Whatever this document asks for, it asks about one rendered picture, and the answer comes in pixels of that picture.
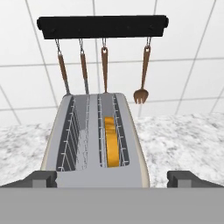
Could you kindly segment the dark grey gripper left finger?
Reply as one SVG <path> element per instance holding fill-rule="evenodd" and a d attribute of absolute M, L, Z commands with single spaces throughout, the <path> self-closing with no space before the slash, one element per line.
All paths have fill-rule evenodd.
<path fill-rule="evenodd" d="M 3 185 L 3 187 L 50 188 L 56 187 L 56 171 L 34 171 L 24 179 Z"/>

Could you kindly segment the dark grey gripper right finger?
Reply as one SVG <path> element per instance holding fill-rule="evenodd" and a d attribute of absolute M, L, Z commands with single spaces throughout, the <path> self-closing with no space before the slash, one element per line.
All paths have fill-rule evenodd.
<path fill-rule="evenodd" d="M 221 187 L 221 185 L 198 178 L 190 171 L 168 171 L 167 179 L 168 188 Z"/>

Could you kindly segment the silver two-slot toaster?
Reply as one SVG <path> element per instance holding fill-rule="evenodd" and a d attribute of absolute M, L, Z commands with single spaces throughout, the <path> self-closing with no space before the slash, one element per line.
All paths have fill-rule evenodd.
<path fill-rule="evenodd" d="M 114 119 L 116 167 L 107 160 L 107 117 Z M 58 187 L 149 187 L 147 165 L 124 94 L 64 96 L 41 169 L 57 173 Z"/>

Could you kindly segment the golden bread slice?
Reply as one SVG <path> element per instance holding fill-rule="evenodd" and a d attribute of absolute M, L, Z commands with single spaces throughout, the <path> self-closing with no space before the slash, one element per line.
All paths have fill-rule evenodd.
<path fill-rule="evenodd" d="M 119 165 L 119 148 L 114 118 L 104 117 L 104 124 L 108 167 L 117 167 Z"/>

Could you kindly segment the wooden fork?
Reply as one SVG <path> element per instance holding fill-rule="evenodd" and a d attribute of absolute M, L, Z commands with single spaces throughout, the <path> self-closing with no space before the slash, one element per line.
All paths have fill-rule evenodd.
<path fill-rule="evenodd" d="M 149 96 L 149 92 L 144 88 L 147 69 L 151 55 L 151 38 L 147 38 L 146 46 L 143 49 L 143 71 L 141 87 L 133 94 L 136 104 L 144 104 Z"/>

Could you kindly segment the wooden-handled hanging utensil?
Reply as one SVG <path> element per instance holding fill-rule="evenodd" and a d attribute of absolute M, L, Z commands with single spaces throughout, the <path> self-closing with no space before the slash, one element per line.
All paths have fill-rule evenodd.
<path fill-rule="evenodd" d="M 62 74 L 62 79 L 63 79 L 64 84 L 65 84 L 66 95 L 70 95 L 71 93 L 70 93 L 69 86 L 68 86 L 68 81 L 67 81 L 67 71 L 66 71 L 66 67 L 65 67 L 65 63 L 64 63 L 64 58 L 63 58 L 62 52 L 60 50 L 60 41 L 58 39 L 55 39 L 55 44 L 57 46 L 59 67 L 60 67 L 60 71 L 61 71 L 61 74 Z"/>
<path fill-rule="evenodd" d="M 102 39 L 101 62 L 104 81 L 104 93 L 107 93 L 108 87 L 108 48 L 106 47 L 106 38 Z"/>
<path fill-rule="evenodd" d="M 83 40 L 82 38 L 79 38 L 80 42 L 80 62 L 81 62 L 81 69 L 82 69 L 82 75 L 85 85 L 85 91 L 86 95 L 89 95 L 89 89 L 88 89 L 88 72 L 87 72 L 87 64 L 86 64 L 86 56 L 83 48 Z"/>

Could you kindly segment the black wall tool rail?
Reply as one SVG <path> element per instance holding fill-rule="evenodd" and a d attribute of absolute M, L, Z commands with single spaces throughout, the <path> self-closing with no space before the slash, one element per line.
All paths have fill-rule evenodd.
<path fill-rule="evenodd" d="M 165 15 L 39 17 L 44 39 L 109 39 L 162 37 Z"/>

